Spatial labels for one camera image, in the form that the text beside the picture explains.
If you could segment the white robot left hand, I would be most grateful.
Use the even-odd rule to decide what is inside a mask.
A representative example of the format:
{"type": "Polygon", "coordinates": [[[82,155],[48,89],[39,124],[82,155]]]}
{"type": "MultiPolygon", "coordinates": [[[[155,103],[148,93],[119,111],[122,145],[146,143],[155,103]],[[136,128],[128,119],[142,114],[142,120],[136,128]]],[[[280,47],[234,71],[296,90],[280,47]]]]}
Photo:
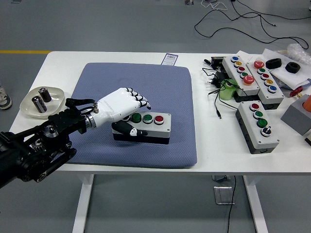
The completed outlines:
{"type": "Polygon", "coordinates": [[[151,109],[148,100],[132,88],[119,88],[97,101],[96,112],[90,113],[92,128],[117,122],[137,112],[140,107],[151,109]]]}

